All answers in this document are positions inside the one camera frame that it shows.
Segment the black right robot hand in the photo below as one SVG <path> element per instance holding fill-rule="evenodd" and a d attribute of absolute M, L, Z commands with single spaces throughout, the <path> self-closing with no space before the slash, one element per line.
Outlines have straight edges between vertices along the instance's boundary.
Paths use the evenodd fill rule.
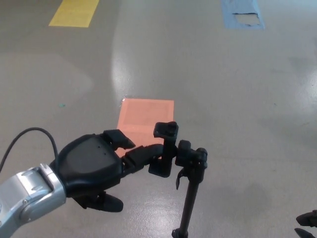
<path fill-rule="evenodd" d="M 302 214 L 296 218 L 296 221 L 300 226 L 304 227 L 317 227 L 317 211 L 313 210 L 311 212 Z M 313 234 L 303 230 L 301 228 L 295 228 L 294 231 L 300 238 L 316 238 Z"/>

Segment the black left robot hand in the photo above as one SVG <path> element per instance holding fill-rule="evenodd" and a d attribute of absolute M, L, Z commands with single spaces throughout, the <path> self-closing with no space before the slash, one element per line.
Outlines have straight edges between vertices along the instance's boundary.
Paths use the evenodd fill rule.
<path fill-rule="evenodd" d="M 163 145 L 137 147 L 119 129 L 86 134 L 66 145 L 50 167 L 60 179 L 66 197 L 82 208 L 118 213 L 123 202 L 106 193 L 122 178 L 153 163 Z"/>

